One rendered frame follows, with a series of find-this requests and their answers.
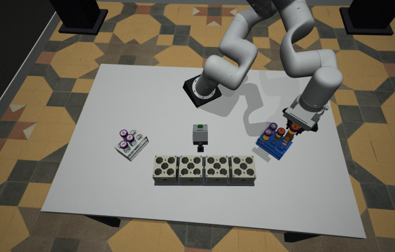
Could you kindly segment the beige bucket adapter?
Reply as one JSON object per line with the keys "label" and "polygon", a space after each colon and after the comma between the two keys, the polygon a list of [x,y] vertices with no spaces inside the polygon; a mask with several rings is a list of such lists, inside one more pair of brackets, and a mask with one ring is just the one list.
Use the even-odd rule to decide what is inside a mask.
{"label": "beige bucket adapter", "polygon": [[228,156],[205,156],[205,183],[227,184],[228,180]]}
{"label": "beige bucket adapter", "polygon": [[177,184],[179,162],[177,156],[155,156],[153,176],[156,184]]}
{"label": "beige bucket adapter", "polygon": [[180,156],[179,179],[181,184],[202,184],[202,156]]}
{"label": "beige bucket adapter", "polygon": [[254,156],[231,156],[231,184],[253,184],[256,179]]}

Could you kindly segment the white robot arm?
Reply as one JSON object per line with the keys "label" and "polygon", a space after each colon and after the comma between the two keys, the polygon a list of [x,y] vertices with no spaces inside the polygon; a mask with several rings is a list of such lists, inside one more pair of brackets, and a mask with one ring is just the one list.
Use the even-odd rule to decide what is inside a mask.
{"label": "white robot arm", "polygon": [[258,54],[258,48],[246,40],[249,32],[254,25],[278,11],[286,30],[280,45],[280,59],[286,74],[291,78],[312,76],[299,103],[293,109],[288,107],[283,116],[309,131],[315,123],[312,117],[316,112],[330,108],[327,103],[342,84],[343,75],[338,70],[337,57],[331,49],[294,51],[292,44],[306,37],[315,25],[306,0],[246,1],[251,7],[234,16],[219,45],[219,51],[235,61],[238,67],[217,55],[209,56],[202,74],[192,84],[193,93],[206,100],[214,95],[218,84],[236,90]]}

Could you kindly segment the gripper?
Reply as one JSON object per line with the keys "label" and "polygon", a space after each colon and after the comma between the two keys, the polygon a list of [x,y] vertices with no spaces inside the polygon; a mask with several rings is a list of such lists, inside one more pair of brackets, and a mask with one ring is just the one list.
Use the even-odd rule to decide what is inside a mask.
{"label": "gripper", "polygon": [[[295,106],[299,103],[299,98],[300,98],[301,95],[302,95],[302,94],[300,94],[300,95],[294,100],[294,102],[292,103],[292,105],[290,106],[292,109],[295,108]],[[283,109],[282,112],[284,113],[287,109],[288,109],[288,108]],[[323,109],[322,111],[319,111],[319,112],[316,112],[316,113],[315,113],[315,115],[314,115],[314,116],[312,117],[312,119],[311,119],[311,120],[314,121],[315,123],[314,123],[314,125],[311,127],[311,129],[310,129],[309,131],[317,132],[317,130],[318,130],[318,125],[317,125],[317,123],[318,123],[318,121],[320,120],[320,118],[322,117],[324,111],[325,111],[325,110]],[[286,129],[288,129],[292,123],[293,123],[292,121],[290,121],[289,119],[287,119],[287,124],[286,124],[287,127],[286,127]],[[296,133],[295,135],[301,134],[303,131],[305,131],[305,129],[300,128],[300,129],[297,131],[297,133]]]}

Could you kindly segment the blue tube rack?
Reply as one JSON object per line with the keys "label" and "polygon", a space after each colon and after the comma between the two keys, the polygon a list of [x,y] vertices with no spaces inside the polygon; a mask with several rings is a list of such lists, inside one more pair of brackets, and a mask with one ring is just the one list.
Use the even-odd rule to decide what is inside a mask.
{"label": "blue tube rack", "polygon": [[[270,136],[268,141],[264,141],[262,139],[263,134],[264,134],[264,132],[263,132],[263,134],[258,138],[256,145],[261,147],[263,150],[268,152],[270,155],[272,155],[276,159],[280,160],[282,158],[282,156],[284,155],[284,153],[291,146],[292,141],[290,141],[290,143],[287,146],[285,146],[282,143],[284,136],[282,136],[282,138],[280,140],[276,140],[275,139],[276,133],[277,133],[277,131],[275,131],[274,134]],[[265,145],[263,143],[261,143],[261,141],[264,142]],[[275,141],[276,143],[274,143],[273,141]],[[280,146],[282,146],[284,149]]]}

